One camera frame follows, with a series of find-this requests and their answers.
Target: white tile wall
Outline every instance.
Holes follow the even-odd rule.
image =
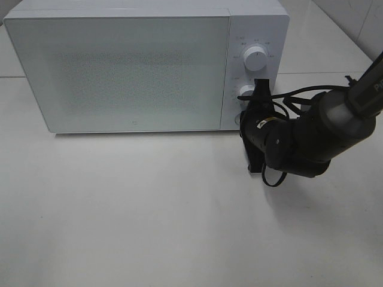
[[[374,0],[360,32],[357,44],[375,59],[383,51],[383,0]]]
[[[383,0],[314,0],[371,58],[383,51]]]
[[[372,0],[315,0],[348,36],[356,41]]]

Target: tile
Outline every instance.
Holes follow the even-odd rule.
[[[357,44],[375,59],[383,51],[383,0],[374,1],[360,32]]]
[[[363,72],[370,59],[312,1],[282,0],[290,14],[279,73]]]
[[[314,2],[355,42],[372,0],[314,0]]]

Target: white knob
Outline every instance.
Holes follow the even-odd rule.
[[[268,53],[261,46],[253,46],[244,53],[245,66],[249,71],[258,71],[268,63]]]
[[[242,88],[239,89],[239,95],[240,96],[251,96],[254,91],[253,85],[245,85]]]

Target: white table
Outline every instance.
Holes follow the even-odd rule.
[[[361,75],[315,4],[284,2],[275,92]],[[235,132],[55,136],[22,76],[1,27],[0,286],[382,286],[381,118],[324,175],[271,189]]]

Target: microwave control panel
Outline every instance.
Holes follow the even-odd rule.
[[[254,79],[270,79],[273,89],[288,28],[288,15],[231,16],[221,115],[222,130],[239,129]]]

